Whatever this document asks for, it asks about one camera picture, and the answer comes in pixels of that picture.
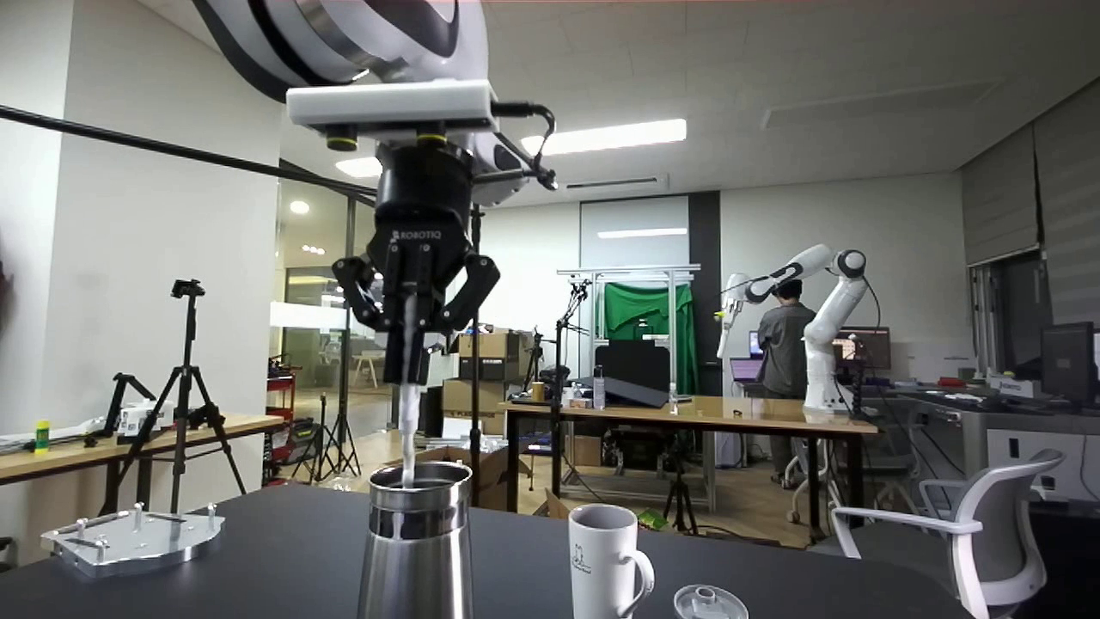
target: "fluorescent light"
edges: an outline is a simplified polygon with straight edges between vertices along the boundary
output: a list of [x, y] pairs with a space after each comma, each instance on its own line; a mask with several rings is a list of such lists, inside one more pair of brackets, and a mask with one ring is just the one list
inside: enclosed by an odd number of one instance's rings
[[331, 287], [331, 274], [290, 274], [284, 287]]
[[[670, 140], [686, 140], [685, 116], [550, 136], [543, 156], [612, 152], [612, 150], [642, 150], [642, 144], [670, 144]], [[540, 136], [521, 138], [525, 152], [540, 152], [540, 144], [543, 144]]]
[[312, 208], [306, 200], [290, 200], [290, 215], [306, 218]]
[[640, 229], [640, 230], [597, 230], [597, 242], [621, 242], [621, 239], [686, 239], [686, 229]]
[[343, 311], [306, 307], [306, 302], [273, 302], [267, 324], [276, 332], [343, 332]]
[[380, 176], [378, 160], [339, 160], [337, 169], [352, 180], [378, 180]]

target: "monitor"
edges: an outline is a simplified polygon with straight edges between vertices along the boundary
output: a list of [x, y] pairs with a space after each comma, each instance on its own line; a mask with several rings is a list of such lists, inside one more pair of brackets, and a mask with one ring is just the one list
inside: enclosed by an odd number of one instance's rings
[[1041, 332], [1041, 395], [1072, 407], [1095, 404], [1093, 324], [1056, 324]]
[[653, 341], [608, 341], [596, 347], [596, 365], [606, 378], [608, 404], [667, 407], [667, 347]]
[[862, 363], [867, 374], [887, 374], [891, 372], [891, 327], [842, 327], [834, 334], [840, 341], [851, 341], [851, 359], [842, 359], [842, 347], [834, 347], [834, 363]]

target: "dark table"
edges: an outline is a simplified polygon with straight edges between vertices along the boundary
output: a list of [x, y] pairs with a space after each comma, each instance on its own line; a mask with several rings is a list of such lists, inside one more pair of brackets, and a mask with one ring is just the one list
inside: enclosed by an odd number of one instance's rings
[[[78, 583], [56, 560], [0, 576], [0, 616], [82, 619], [355, 619], [367, 553], [367, 497], [267, 488], [231, 498], [205, 556], [167, 576]], [[470, 513], [477, 619], [566, 619], [566, 528]], [[736, 593], [754, 619], [965, 619], [939, 584], [875, 565], [738, 540], [642, 532], [658, 593], [635, 619], [670, 619], [679, 584]]]

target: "white cup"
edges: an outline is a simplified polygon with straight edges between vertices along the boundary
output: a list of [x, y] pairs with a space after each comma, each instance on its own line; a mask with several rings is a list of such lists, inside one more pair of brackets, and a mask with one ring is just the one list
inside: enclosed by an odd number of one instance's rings
[[626, 619], [653, 593], [653, 565], [635, 540], [640, 519], [628, 508], [572, 508], [575, 619]]

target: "ceiling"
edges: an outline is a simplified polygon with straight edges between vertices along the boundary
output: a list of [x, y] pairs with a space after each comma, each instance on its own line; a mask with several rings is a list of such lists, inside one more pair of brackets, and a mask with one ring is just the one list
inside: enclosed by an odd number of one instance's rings
[[[210, 43], [189, 0], [144, 0]], [[558, 127], [686, 116], [686, 140], [546, 160], [560, 202], [948, 171], [1100, 75], [1095, 0], [485, 0], [497, 99]], [[504, 125], [513, 138], [537, 125]], [[337, 176], [306, 130], [281, 160]]]

